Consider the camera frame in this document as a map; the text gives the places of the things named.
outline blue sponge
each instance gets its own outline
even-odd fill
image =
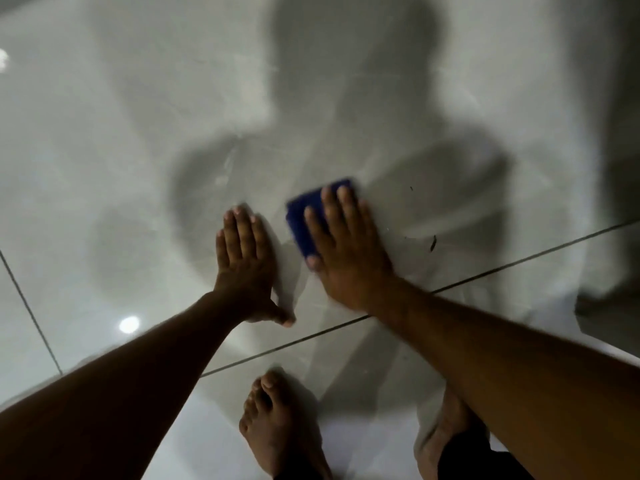
[[[351,179],[345,178],[344,180],[339,180],[338,182],[334,182],[329,185],[333,193],[338,192],[338,189],[343,186],[353,189]],[[316,216],[318,217],[318,220],[320,220],[320,225],[324,228],[325,232],[329,232],[329,227],[326,223],[326,219],[324,218],[322,200],[320,199],[321,190],[322,188],[313,190],[300,195],[287,203],[287,223],[289,224],[291,232],[293,233],[293,238],[296,240],[296,243],[300,248],[300,252],[302,252],[302,256],[304,256],[305,259],[309,256],[318,254],[316,245],[311,238],[311,234],[309,233],[309,229],[305,222],[305,209],[307,207],[311,207],[316,211]]]

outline white surface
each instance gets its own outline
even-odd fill
[[[623,237],[622,232],[609,233],[445,295],[640,365],[640,359],[581,334],[573,314],[579,289],[604,292],[625,277],[624,263],[616,259]],[[599,258],[587,259],[592,253]],[[420,478],[414,443],[436,418],[444,382],[409,347],[368,319],[201,379],[145,480],[260,478],[237,423],[251,383],[274,365],[317,398],[324,451],[335,474]]]
[[[18,291],[0,262],[0,404],[58,375]]]
[[[576,10],[605,98],[617,40],[597,8]],[[358,177],[398,270],[429,289],[617,222],[559,18],[550,0],[35,0],[0,15],[0,242],[62,368],[130,337],[124,318],[142,332],[209,290],[214,234],[241,201],[273,228],[299,323],[239,328],[211,367],[354,318],[284,221],[287,198],[336,177]]]

